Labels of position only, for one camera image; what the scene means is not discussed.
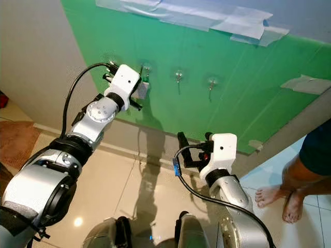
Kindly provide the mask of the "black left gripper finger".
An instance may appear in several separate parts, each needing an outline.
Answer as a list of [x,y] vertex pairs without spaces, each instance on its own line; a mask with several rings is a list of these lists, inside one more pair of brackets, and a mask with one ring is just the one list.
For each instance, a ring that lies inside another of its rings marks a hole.
[[114,63],[113,61],[110,61],[109,63],[103,63],[104,67],[106,67],[107,73],[102,76],[104,80],[106,80],[108,83],[111,83],[114,76],[117,74],[118,71],[118,65]]

